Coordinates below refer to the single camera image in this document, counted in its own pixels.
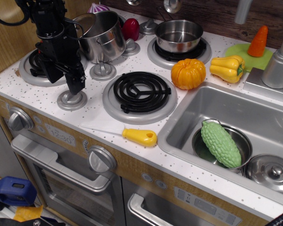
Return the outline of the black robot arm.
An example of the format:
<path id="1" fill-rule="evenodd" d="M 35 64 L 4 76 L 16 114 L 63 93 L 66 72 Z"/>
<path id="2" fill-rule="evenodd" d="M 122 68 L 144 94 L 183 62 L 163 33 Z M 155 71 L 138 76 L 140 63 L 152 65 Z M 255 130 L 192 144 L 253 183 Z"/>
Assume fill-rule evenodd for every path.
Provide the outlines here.
<path id="1" fill-rule="evenodd" d="M 85 73 L 79 56 L 75 25 L 65 17 L 62 0 L 18 0 L 26 19 L 36 26 L 40 38 L 38 64 L 51 83 L 65 77 L 72 95 L 85 87 Z"/>

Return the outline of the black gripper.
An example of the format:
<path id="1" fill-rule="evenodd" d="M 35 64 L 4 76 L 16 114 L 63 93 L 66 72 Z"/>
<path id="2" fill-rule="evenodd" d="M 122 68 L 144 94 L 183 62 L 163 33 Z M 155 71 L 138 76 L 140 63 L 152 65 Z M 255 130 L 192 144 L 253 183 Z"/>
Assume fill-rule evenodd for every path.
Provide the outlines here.
<path id="1" fill-rule="evenodd" d="M 41 68 L 51 83 L 55 83 L 64 75 L 63 72 L 58 72 L 58 69 L 66 66 L 70 68 L 65 74 L 70 93 L 76 95 L 85 88 L 86 77 L 78 53 L 78 42 L 38 42 L 36 47 Z"/>

